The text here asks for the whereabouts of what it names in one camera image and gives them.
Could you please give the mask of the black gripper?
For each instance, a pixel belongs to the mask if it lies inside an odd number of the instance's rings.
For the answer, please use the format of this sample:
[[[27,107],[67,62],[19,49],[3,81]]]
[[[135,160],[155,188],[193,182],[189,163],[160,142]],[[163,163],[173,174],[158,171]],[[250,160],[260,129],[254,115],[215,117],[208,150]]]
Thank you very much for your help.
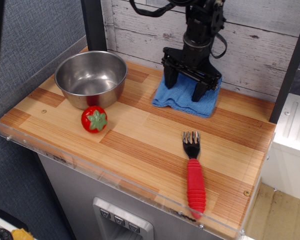
[[[208,90],[215,90],[222,75],[210,63],[213,42],[210,40],[199,46],[185,43],[183,49],[164,47],[162,64],[165,86],[171,89],[181,73],[197,81],[192,95],[193,102],[198,102]]]

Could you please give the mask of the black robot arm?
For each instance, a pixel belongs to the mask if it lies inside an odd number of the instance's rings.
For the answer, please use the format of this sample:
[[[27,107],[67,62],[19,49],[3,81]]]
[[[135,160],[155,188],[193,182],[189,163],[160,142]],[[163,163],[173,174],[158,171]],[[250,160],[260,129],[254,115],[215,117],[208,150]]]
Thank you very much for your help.
[[[219,59],[225,55],[212,53],[215,38],[225,46],[226,40],[219,34],[226,22],[223,16],[223,0],[172,0],[176,6],[185,6],[187,29],[183,35],[183,49],[165,47],[162,64],[165,86],[172,88],[179,74],[196,81],[192,101],[198,102],[209,90],[218,87],[222,74],[211,64],[210,57]]]

